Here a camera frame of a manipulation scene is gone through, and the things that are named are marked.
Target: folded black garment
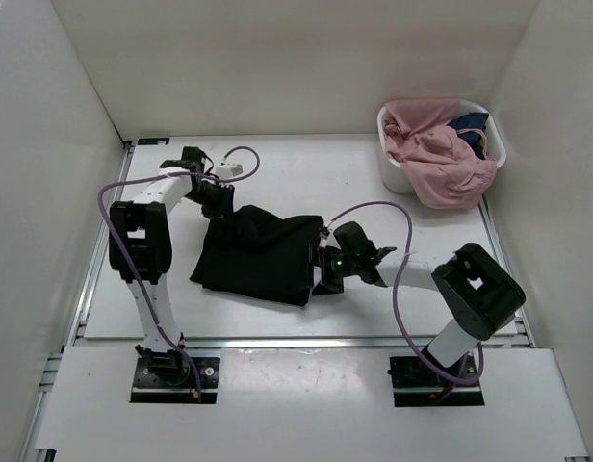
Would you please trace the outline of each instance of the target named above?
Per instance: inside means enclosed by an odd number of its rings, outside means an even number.
[[[205,289],[304,306],[312,270],[309,247],[318,245],[322,217],[278,218],[253,205],[231,224],[209,222],[192,277]]]
[[[482,130],[484,132],[485,124],[487,123],[488,119],[489,114],[487,113],[469,113],[449,122],[449,127],[452,127],[457,131],[463,130],[465,128],[477,128],[478,130]],[[468,132],[462,133],[459,135],[459,138],[472,147],[472,150],[478,158],[485,158],[484,154],[482,153],[482,146],[480,145],[480,139],[482,138],[481,135],[475,132]]]

